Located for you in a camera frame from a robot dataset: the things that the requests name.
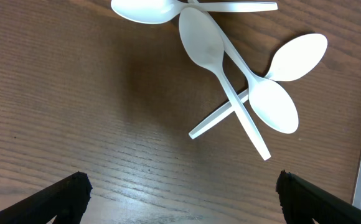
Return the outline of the white spoon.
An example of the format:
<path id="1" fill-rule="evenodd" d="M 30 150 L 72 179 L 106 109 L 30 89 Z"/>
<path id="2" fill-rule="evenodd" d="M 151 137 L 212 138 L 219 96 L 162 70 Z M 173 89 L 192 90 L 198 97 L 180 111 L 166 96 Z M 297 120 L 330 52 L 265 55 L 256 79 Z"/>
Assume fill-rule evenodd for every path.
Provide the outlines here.
<path id="1" fill-rule="evenodd" d="M 163 24 L 181 10 L 193 7 L 208 12 L 262 12 L 277 10 L 275 2 L 201 2 L 178 0 L 111 0 L 111 8 L 119 16 L 143 24 Z"/>

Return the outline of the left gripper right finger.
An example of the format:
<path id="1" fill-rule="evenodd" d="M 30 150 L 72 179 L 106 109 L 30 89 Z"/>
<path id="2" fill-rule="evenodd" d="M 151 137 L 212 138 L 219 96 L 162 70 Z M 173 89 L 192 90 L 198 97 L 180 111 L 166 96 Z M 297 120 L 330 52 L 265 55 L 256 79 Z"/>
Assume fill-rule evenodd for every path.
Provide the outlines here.
<path id="1" fill-rule="evenodd" d="M 287 224 L 361 224 L 361 209 L 285 170 L 276 192 Z"/>

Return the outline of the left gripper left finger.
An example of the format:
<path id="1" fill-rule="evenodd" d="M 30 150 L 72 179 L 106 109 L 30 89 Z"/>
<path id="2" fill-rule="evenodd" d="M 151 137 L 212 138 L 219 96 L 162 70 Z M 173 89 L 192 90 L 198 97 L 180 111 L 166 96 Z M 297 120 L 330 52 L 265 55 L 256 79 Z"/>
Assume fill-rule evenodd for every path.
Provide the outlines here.
<path id="1" fill-rule="evenodd" d="M 91 199 L 86 173 L 76 172 L 0 211 L 0 223 L 80 223 Z"/>

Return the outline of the white spoon bowl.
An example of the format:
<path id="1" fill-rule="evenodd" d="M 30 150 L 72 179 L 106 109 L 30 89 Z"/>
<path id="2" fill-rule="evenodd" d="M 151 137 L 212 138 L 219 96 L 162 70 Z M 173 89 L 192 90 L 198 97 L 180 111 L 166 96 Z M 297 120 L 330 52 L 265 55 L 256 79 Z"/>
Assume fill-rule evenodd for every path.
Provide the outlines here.
<path id="1" fill-rule="evenodd" d="M 275 52 L 265 78 L 276 82 L 297 80 L 321 61 L 326 49 L 327 38 L 322 34 L 305 34 L 294 38 Z M 231 113 L 231 103 L 224 103 L 189 132 L 190 138 L 197 138 Z"/>
<path id="2" fill-rule="evenodd" d="M 209 20 L 216 27 L 215 22 L 210 18 Z M 269 127 L 286 134 L 295 132 L 299 125 L 298 112 L 287 91 L 276 82 L 253 74 L 245 66 L 244 61 L 237 59 L 235 53 L 228 49 L 221 33 L 220 36 L 225 53 L 233 57 L 235 64 L 241 66 L 240 69 L 247 73 L 248 99 L 253 111 Z"/>

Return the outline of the white spoon crossing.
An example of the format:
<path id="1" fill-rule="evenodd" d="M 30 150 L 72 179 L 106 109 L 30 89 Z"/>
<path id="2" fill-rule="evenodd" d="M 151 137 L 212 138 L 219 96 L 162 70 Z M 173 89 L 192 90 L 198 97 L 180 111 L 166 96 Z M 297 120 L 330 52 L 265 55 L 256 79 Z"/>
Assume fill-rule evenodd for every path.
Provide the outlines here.
<path id="1" fill-rule="evenodd" d="M 180 12 L 179 33 L 190 59 L 217 76 L 251 142 L 264 160 L 269 159 L 271 154 L 258 128 L 224 74 L 223 56 L 225 50 L 218 29 L 203 12 L 193 7 L 186 7 Z"/>

